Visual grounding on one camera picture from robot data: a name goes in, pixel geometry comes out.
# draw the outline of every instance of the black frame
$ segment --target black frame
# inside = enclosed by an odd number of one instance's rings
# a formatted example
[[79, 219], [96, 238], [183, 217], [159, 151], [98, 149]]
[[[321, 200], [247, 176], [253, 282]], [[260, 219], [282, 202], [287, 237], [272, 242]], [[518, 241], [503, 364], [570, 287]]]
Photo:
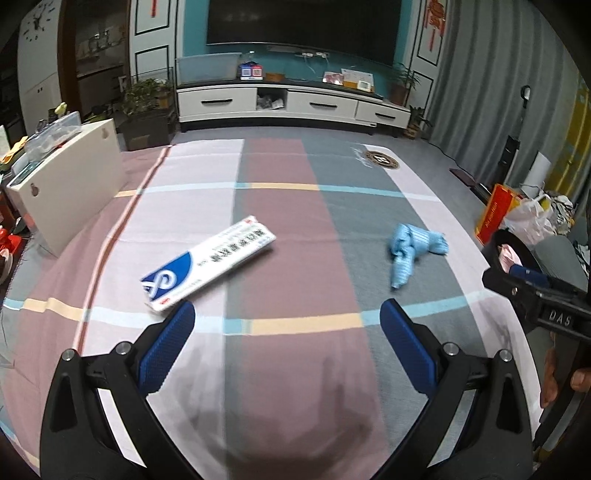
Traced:
[[[41, 475], [46, 480], [86, 475], [96, 480], [203, 480], [170, 440], [137, 387], [139, 363], [182, 303], [166, 320], [144, 330], [134, 343], [121, 343], [106, 355], [64, 353], [47, 399], [41, 431]], [[591, 440], [591, 396], [574, 428], [567, 431], [550, 460], [533, 471], [530, 420], [517, 366], [508, 351], [494, 358], [450, 352], [431, 331], [412, 322], [395, 300], [382, 306], [381, 323], [395, 311], [435, 365], [437, 388], [396, 451], [371, 480], [511, 480], [585, 478]], [[98, 400], [97, 388], [111, 390], [126, 429], [146, 468], [118, 450]], [[429, 466], [466, 390], [476, 390], [456, 447], [447, 460]], [[571, 460], [578, 458], [581, 464]]]

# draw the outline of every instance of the potted plant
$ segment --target potted plant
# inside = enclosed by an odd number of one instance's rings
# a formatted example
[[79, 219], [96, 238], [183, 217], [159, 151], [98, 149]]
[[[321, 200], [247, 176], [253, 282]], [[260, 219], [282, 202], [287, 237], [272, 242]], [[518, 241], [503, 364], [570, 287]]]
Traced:
[[127, 120], [120, 130], [128, 150], [168, 145], [172, 94], [171, 83], [159, 79], [141, 80], [127, 88], [122, 106]]
[[389, 71], [390, 96], [389, 99], [396, 105], [404, 105], [410, 90], [417, 87], [420, 82], [416, 72], [411, 72], [402, 63], [395, 64]]
[[424, 123], [430, 127], [432, 127], [433, 124], [423, 117], [425, 114], [424, 108], [415, 108], [413, 106], [409, 106], [408, 108], [410, 109], [410, 119], [406, 130], [404, 130], [404, 136], [414, 140], [421, 131], [421, 124]]

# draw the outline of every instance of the television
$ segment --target television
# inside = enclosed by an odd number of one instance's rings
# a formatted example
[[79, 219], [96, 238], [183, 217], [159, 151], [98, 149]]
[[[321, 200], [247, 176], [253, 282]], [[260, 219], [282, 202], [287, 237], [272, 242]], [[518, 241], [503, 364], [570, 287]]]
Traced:
[[209, 45], [267, 43], [392, 65], [401, 0], [210, 0]]

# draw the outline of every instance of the blue logo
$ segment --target blue logo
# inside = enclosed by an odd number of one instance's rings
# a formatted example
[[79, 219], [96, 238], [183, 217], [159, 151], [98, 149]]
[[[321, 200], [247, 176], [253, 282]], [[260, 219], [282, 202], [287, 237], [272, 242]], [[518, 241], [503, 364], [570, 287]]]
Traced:
[[189, 252], [174, 259], [162, 270], [157, 270], [142, 279], [144, 290], [151, 301], [159, 299], [187, 278], [191, 270], [191, 254]]

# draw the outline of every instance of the wall clock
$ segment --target wall clock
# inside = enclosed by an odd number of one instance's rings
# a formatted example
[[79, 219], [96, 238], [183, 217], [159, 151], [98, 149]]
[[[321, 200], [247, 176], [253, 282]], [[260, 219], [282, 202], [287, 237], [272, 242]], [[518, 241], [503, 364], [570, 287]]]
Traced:
[[41, 32], [45, 31], [46, 22], [50, 22], [56, 15], [56, 7], [53, 6], [55, 0], [46, 0], [39, 3], [25, 19], [25, 31], [22, 36], [25, 40], [33, 41], [39, 38]]

